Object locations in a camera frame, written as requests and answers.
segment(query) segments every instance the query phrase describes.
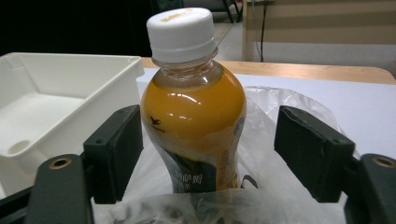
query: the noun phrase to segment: bottle neck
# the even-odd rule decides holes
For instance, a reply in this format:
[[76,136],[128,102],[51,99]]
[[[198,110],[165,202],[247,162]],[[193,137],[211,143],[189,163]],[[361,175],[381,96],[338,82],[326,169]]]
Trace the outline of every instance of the bottle neck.
[[211,55],[186,63],[164,63],[154,58],[152,61],[160,66],[161,71],[168,78],[191,79],[207,73],[213,67],[212,59],[217,53],[218,49],[216,48]]

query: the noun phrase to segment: brown liquid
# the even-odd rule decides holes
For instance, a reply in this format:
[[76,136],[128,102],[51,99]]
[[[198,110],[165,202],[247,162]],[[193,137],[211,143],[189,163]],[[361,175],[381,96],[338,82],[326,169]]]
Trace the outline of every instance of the brown liquid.
[[194,88],[170,88],[151,80],[141,111],[175,192],[237,188],[235,153],[246,99],[228,70],[222,70],[220,79]]

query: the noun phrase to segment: floor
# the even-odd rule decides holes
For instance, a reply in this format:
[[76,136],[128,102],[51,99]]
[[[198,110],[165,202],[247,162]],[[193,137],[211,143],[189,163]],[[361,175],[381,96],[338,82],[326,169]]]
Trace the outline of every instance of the floor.
[[[237,15],[230,7],[236,21]],[[243,61],[243,22],[230,23],[227,13],[214,12],[219,53],[215,60]],[[396,45],[345,45],[309,43],[267,43],[263,45],[264,61],[268,63],[312,63],[351,66],[373,66],[388,70],[396,78]],[[249,61],[259,62],[257,50]]]

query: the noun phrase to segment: table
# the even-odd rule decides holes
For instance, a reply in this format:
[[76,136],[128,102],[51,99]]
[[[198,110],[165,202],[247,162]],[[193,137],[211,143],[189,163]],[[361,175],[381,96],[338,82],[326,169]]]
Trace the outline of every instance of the table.
[[[396,80],[374,67],[226,62],[243,86],[268,86],[297,91],[328,107],[360,154],[396,158]],[[143,58],[146,74],[139,92],[158,67]]]

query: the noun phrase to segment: chair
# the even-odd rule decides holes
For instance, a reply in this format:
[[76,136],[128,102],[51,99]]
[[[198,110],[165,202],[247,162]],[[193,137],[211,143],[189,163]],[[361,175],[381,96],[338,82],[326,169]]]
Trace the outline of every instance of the chair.
[[238,16],[241,11],[236,4],[236,0],[183,0],[184,7],[203,7],[212,12],[227,12],[231,23],[233,23],[233,16],[231,15],[230,6],[234,5]]

